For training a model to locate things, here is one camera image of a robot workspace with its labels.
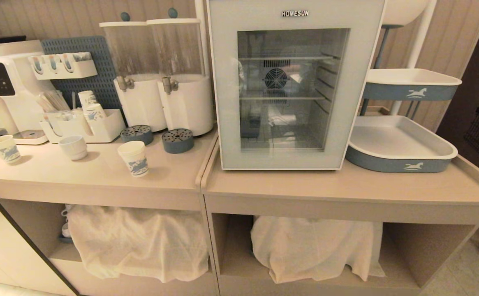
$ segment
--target tiled floor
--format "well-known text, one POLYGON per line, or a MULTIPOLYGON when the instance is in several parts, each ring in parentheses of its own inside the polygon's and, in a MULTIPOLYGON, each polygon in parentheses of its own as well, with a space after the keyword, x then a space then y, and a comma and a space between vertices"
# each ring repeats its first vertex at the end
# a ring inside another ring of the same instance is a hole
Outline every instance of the tiled floor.
MULTIPOLYGON (((0 284, 0 296, 57 296, 0 284)), ((479 296, 479 230, 420 296, 479 296)))

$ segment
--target mini fridge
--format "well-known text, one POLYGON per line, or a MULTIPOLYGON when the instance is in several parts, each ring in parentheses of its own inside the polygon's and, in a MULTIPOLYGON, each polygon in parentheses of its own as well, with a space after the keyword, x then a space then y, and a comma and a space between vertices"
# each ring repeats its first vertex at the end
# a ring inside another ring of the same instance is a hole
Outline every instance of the mini fridge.
POLYGON ((341 168, 385 0, 209 0, 225 170, 341 168))

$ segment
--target white organizer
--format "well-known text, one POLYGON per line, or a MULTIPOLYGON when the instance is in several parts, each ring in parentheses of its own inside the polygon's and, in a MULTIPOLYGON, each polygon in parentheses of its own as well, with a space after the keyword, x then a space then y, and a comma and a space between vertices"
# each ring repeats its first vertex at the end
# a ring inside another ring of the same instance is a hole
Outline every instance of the white organizer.
POLYGON ((89 130, 80 120, 57 122, 62 131, 61 136, 55 133, 49 122, 41 121, 40 125, 46 133, 47 139, 52 143, 58 143, 63 138, 72 135, 83 136, 86 143, 109 143, 115 140, 126 126, 119 109, 105 109, 104 111, 106 112, 106 118, 89 121, 89 130))
POLYGON ((56 70, 50 68, 50 65, 47 62, 42 62, 40 63, 42 74, 35 70, 35 64, 32 57, 29 58, 29 62, 31 63, 31 70, 38 80, 78 79, 97 75, 97 69, 95 68, 95 62, 93 62, 93 60, 82 60, 80 62, 69 60, 73 68, 73 73, 66 70, 64 63, 61 60, 60 62, 55 63, 57 67, 56 70))

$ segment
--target paper cup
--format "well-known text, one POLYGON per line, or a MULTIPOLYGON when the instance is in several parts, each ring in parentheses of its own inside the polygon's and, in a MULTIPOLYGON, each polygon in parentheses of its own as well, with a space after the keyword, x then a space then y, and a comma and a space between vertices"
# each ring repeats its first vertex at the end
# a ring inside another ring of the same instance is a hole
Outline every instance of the paper cup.
POLYGON ((71 160, 80 160, 88 155, 88 146, 81 135, 65 137, 58 145, 71 160))
POLYGON ((100 104, 92 104, 84 109, 84 116, 87 121, 97 121, 106 118, 106 113, 100 104))
POLYGON ((78 99, 80 100, 80 104, 82 105, 83 109, 89 105, 97 103, 97 98, 95 97, 93 90, 84 90, 83 92, 79 92, 78 99))
POLYGON ((145 154, 145 144, 142 141, 130 141, 122 144, 117 149, 120 157, 134 177, 142 177, 148 174, 148 160, 145 154))
POLYGON ((20 160, 20 156, 12 135, 0 136, 0 158, 6 163, 15 163, 20 160))

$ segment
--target blue pegboard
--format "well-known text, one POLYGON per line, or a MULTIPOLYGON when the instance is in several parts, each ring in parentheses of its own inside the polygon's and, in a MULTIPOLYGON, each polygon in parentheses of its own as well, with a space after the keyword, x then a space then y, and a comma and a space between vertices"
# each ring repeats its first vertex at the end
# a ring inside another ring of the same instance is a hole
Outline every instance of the blue pegboard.
MULTIPOLYGON (((104 36, 46 39, 42 40, 42 48, 46 54, 91 52, 98 75, 81 79, 51 80, 55 88, 62 92, 70 107, 72 106, 72 92, 93 90, 102 108, 123 111, 113 85, 113 79, 116 77, 115 68, 104 36)), ((78 96, 76 97, 76 106, 80 107, 78 96)))

